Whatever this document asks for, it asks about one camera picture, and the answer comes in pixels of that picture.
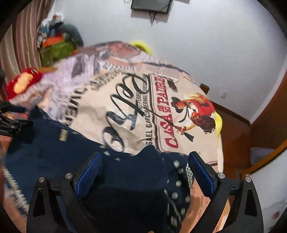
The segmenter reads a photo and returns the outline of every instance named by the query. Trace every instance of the black metal bracket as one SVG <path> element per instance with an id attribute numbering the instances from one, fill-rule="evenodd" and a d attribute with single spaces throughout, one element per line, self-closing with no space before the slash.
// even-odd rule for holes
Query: black metal bracket
<path id="1" fill-rule="evenodd" d="M 223 229 L 219 232 L 262 233 L 262 212 L 252 179 L 246 177 L 244 180 L 235 180 L 227 178 L 223 173 L 217 174 L 211 166 L 203 162 L 196 152 L 192 153 L 218 187 L 214 197 L 191 233 L 212 233 L 222 215 L 229 196 L 235 196 L 235 199 L 227 221 Z"/>
<path id="2" fill-rule="evenodd" d="M 14 137 L 19 134 L 23 128 L 33 127 L 33 122 L 28 120 L 12 120 L 2 113 L 12 112 L 23 112 L 25 107 L 18 107 L 12 105 L 8 101 L 0 101 L 0 135 Z"/>
<path id="3" fill-rule="evenodd" d="M 61 215 L 56 196 L 62 196 L 69 220 L 78 233 L 96 233 L 89 217 L 75 196 L 72 188 L 74 175 L 71 173 L 60 180 L 39 178 L 30 202 L 27 232 L 70 233 Z"/>

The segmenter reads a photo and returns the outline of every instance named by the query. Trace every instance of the white wall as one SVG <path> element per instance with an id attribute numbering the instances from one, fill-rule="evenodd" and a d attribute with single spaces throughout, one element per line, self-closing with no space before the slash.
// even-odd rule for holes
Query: white wall
<path id="1" fill-rule="evenodd" d="M 147 12 L 131 15 L 131 3 L 123 0 L 56 0 L 55 11 L 78 28 L 86 46 L 145 41 L 155 55 L 208 85 L 212 101 L 253 120 L 286 57 L 282 31 L 256 0 L 184 2 L 189 1 L 174 1 L 167 23 L 152 27 Z M 220 97 L 223 92 L 226 99 Z"/>
<path id="2" fill-rule="evenodd" d="M 281 82 L 285 76 L 286 71 L 287 71 L 287 56 L 285 57 L 285 61 L 283 63 L 283 66 L 281 68 L 281 71 L 279 73 L 279 76 L 278 76 L 273 88 L 271 89 L 271 91 L 269 92 L 269 94 L 267 95 L 267 97 L 265 98 L 265 100 L 263 101 L 261 106 L 259 107 L 259 109 L 251 117 L 250 123 L 253 123 L 257 119 L 257 117 L 259 117 L 259 115 L 263 112 L 263 110 L 266 108 L 266 106 L 269 104 L 269 102 L 273 98 L 274 94 L 276 93 L 278 87 L 280 86 L 280 84 L 281 84 Z"/>
<path id="3" fill-rule="evenodd" d="M 250 175 L 255 185 L 263 215 L 264 232 L 282 215 L 287 204 L 287 150 L 268 165 Z"/>

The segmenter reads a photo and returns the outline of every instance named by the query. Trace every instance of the electrical cord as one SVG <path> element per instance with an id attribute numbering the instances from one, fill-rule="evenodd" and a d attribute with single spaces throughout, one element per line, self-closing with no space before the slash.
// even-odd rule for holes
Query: electrical cord
<path id="1" fill-rule="evenodd" d="M 160 9 L 159 11 L 150 11 L 150 24 L 151 24 L 151 26 L 154 24 L 154 19 L 155 19 L 155 17 L 156 17 L 156 14 L 157 14 L 157 13 L 161 13 L 161 11 L 162 11 L 164 8 L 168 7 L 170 4 L 171 4 L 171 3 L 167 4 L 165 7 L 163 7 L 163 8 Z"/>

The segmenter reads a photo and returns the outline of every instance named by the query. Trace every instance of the green bag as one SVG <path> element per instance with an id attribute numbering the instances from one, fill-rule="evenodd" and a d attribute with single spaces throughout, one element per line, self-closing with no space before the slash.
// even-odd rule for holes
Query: green bag
<path id="1" fill-rule="evenodd" d="M 40 50 L 41 65 L 52 66 L 55 61 L 71 56 L 75 50 L 73 42 L 59 42 Z"/>

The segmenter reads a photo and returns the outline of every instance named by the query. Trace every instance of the black cable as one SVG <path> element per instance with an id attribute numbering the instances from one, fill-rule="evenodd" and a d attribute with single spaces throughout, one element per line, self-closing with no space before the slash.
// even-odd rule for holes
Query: black cable
<path id="1" fill-rule="evenodd" d="M 161 13 L 161 11 L 162 11 L 164 8 L 168 7 L 169 5 L 170 5 L 170 3 L 167 4 L 165 7 L 163 7 L 162 9 L 160 9 L 158 12 Z M 154 19 L 155 19 L 156 14 L 157 14 L 158 12 L 156 12 L 156 11 L 150 11 L 150 24 L 151 24 L 151 26 L 153 25 Z"/>

